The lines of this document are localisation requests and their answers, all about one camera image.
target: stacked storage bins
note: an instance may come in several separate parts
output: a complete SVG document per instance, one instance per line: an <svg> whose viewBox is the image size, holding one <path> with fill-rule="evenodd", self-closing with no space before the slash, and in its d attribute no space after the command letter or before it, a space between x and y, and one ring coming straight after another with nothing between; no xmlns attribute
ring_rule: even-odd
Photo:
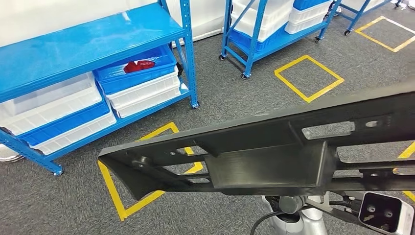
<svg viewBox="0 0 415 235"><path fill-rule="evenodd" d="M242 11L246 8L250 0L234 0L232 22L235 22ZM255 51L261 52L269 43L284 32L284 27L288 22L294 0L268 0L262 18L261 29L259 31L258 42ZM231 32L230 40L235 44L241 44L247 48L251 45L251 38L254 31L256 16L258 14L259 1L255 1L247 10L242 19Z"/></svg>
<svg viewBox="0 0 415 235"><path fill-rule="evenodd" d="M0 104L0 126L53 153L116 122L92 72Z"/></svg>
<svg viewBox="0 0 415 235"><path fill-rule="evenodd" d="M323 22L332 0L295 0L285 31L295 34Z"/></svg>
<svg viewBox="0 0 415 235"><path fill-rule="evenodd" d="M154 66L126 73L124 68L132 61ZM187 90L178 78L176 63L173 52L164 45L97 69L94 74L117 115L126 118Z"/></svg>

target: shelf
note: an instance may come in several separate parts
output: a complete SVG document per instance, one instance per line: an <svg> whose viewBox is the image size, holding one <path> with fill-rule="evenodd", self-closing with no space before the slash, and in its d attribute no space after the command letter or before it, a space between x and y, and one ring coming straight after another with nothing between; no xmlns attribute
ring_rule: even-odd
<svg viewBox="0 0 415 235"><path fill-rule="evenodd" d="M298 41L302 38L305 38L310 33L313 33L313 32L318 31L318 30L320 30L324 27L327 27L327 25L328 25L328 22L323 22L323 23L320 23L320 24L315 25L313 27L307 28L307 29L305 29L303 31L300 31L298 33L295 33L295 34L289 34L289 33L284 31L281 34L281 36L278 37L278 40L275 40L275 43L269 44L265 49L263 49L259 53L255 52L254 53L254 61L262 59L267 55L270 55L270 54L272 54L272 53L274 53L278 50L281 50L282 48L284 48L284 47L286 47L286 46L288 46L288 45L290 45L290 44L292 44L292 43L294 43L294 42L296 42L296 41ZM237 48L239 48L242 52L244 52L246 55L249 54L249 48L247 48L247 47L245 47L241 44L235 43L235 42L232 42L232 43Z"/></svg>
<svg viewBox="0 0 415 235"><path fill-rule="evenodd" d="M184 37L158 3L0 47L0 102Z"/></svg>
<svg viewBox="0 0 415 235"><path fill-rule="evenodd" d="M64 154L67 154L67 153L69 153L69 152L71 152L71 151L73 151L73 150L75 150L77 148L80 148L80 147L82 147L82 146L84 146L84 145L86 145L86 144L88 144L88 143L90 143L90 142L92 142L94 140L97 140L97 139L99 139L99 138L101 138L101 137L103 137L103 136L105 136L105 135L107 135L107 134L109 134L109 133L111 133L113 131L116 131L116 130L118 130L118 129L120 129L120 128L128 125L128 124L131 124L131 123L133 123L133 122L135 122L137 120L140 120L141 118L144 118L145 116L148 116L148 115L150 115L152 113L155 113L158 110L163 109L163 108L165 108L165 107L167 107L167 106L169 106L169 105L171 105L173 103L176 103L176 102L178 102L178 101L180 101L180 100L182 100L182 99L184 99L186 97L189 97L191 95L191 92L188 89L180 89L180 92L181 92L181 95L180 96L177 96L177 97L175 97L173 99L170 99L170 100L168 100L168 101L166 101L164 103L158 104L156 106L153 106L151 108L148 108L148 109L146 109L144 111L141 111L139 113L136 113L134 115L128 116L126 118L119 118L115 114L115 117L116 117L117 122L114 125L109 126L109 127L105 128L105 129L103 129L102 131L100 131L98 133L95 133L93 135L90 135L90 136L88 136L88 137L86 137L86 138L84 138L84 139L82 139L82 140L80 140L78 142L75 142L75 143L73 143L73 144L71 144L71 145L69 145L67 147L64 147L64 148L62 148L62 149L60 149L60 150L58 150L58 151L56 151L54 153L51 153L49 155L46 155L45 156L45 160L52 161L52 160L54 160L56 158L59 158L59 157L61 157Z"/></svg>

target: shelving unit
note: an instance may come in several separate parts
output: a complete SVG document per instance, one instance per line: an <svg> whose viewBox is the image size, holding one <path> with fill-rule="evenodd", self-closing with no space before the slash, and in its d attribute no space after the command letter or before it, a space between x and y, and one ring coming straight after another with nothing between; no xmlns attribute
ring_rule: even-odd
<svg viewBox="0 0 415 235"><path fill-rule="evenodd" d="M348 16L348 15L345 15L344 14L344 12L342 12L342 13L340 13L339 14L339 16L342 16L342 17L344 17L344 18L346 18L346 19L348 19L349 21L351 21L351 23L350 23L350 25L349 25L349 27L347 28L347 30L345 31L345 36L347 36L352 30L353 30L353 27L356 25L356 23L357 23L357 21L360 19L360 17L362 16L362 15L364 15L364 14L366 14L366 13L368 13L368 12L370 12L370 11L372 11L372 10L374 10L374 9L376 9L376 8L379 8L379 7L381 7L381 6L383 6L383 5L385 5L386 3L388 3L388 2L390 2L390 0L385 0L385 1L383 1L382 3L380 3L380 4L378 4L378 5L376 5L376 6L374 6L373 8L371 8L371 9L369 9L369 10L367 10L367 11L365 11L366 10L366 7L368 6L368 4L370 3L370 0L366 0L364 3L363 3L363 5L362 5L362 7L360 8L360 10L356 10L356 9L354 9L354 8L352 8L352 7L350 7L350 6L347 6L347 5L345 5L345 4L340 4L340 7L342 7L342 8L344 8L344 9L346 9L346 10L348 10L348 11L351 11L352 13L354 13L354 14L356 14L354 17L350 17L350 16ZM398 9L398 7L399 7L399 4L402 2L402 0L398 0L398 2L397 3L395 3L395 9Z"/></svg>
<svg viewBox="0 0 415 235"><path fill-rule="evenodd" d="M222 52L219 55L219 60L224 60L225 57L227 57L228 52L235 57L239 62L241 62L245 66L245 70L241 74L242 79L247 79L251 76L251 68L255 61L260 60L264 58L267 55L270 55L304 37L307 37L308 35L321 30L320 34L315 38L315 41L318 42L320 39L324 37L325 31L327 30L328 24L330 23L331 19L334 16L334 12L331 11L331 13L327 16L327 18L320 24L315 25L313 27L307 28L303 31L300 31L295 34L288 34L287 32L282 32L282 34L278 37L275 42L272 44L269 44L266 46L265 49L263 49L261 52L255 51L255 45L258 40L259 36L259 30L261 28L262 24L262 18L265 11L265 6L267 4L267 0L259 0L259 6L258 6L258 14L256 15L256 21L253 31L253 36L251 39L251 45L250 48L247 48L246 46L243 46L237 42L232 42L237 48L239 48L244 54L247 56L247 60L244 60L240 55L238 55L234 50L230 48L230 35L232 30L235 28L236 24L241 20L241 18L244 16L244 14L247 12L248 8L252 5L252 3L255 0L251 0L248 4L245 10L241 13L239 18L233 23L231 26L231 11L232 11L232 1L226 0L226 12L225 12L225 25L224 25L224 34L223 34L223 40L222 40ZM336 1L334 4L334 9L338 7L341 3L341 0Z"/></svg>
<svg viewBox="0 0 415 235"><path fill-rule="evenodd" d="M158 3L0 47L3 68L0 70L0 102L172 41L178 43L180 38L185 41L185 54L181 47L178 51L188 81L188 89L181 89L181 95L127 118L116 117L116 124L50 155L30 148L4 128L0 130L0 142L60 175L62 166L53 160L66 153L184 98L190 97L190 105L197 108L189 0L180 0L180 5L183 27L170 17L165 0L159 0Z"/></svg>

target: white wall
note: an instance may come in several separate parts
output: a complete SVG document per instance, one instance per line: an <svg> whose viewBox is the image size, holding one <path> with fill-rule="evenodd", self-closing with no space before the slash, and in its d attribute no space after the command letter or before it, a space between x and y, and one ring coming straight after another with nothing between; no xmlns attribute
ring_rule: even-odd
<svg viewBox="0 0 415 235"><path fill-rule="evenodd" d="M0 47L153 2L157 0L0 0ZM179 0L167 2L182 24ZM190 7L193 36L222 28L225 0L191 0Z"/></svg>

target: metal bracket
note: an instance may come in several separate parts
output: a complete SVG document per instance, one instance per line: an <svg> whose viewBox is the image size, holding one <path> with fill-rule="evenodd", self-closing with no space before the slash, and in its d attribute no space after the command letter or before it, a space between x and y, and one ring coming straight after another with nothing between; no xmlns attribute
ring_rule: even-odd
<svg viewBox="0 0 415 235"><path fill-rule="evenodd" d="M99 160L139 200L155 190L227 195L323 195L327 191L415 190L395 168L415 160L343 163L337 147L415 140L415 82L321 99L306 106L103 149ZM349 135L307 139L303 128L354 122ZM207 152L187 156L178 149ZM177 175L164 166L205 162L209 173ZM361 175L333 176L357 169ZM204 178L208 183L193 183Z"/></svg>

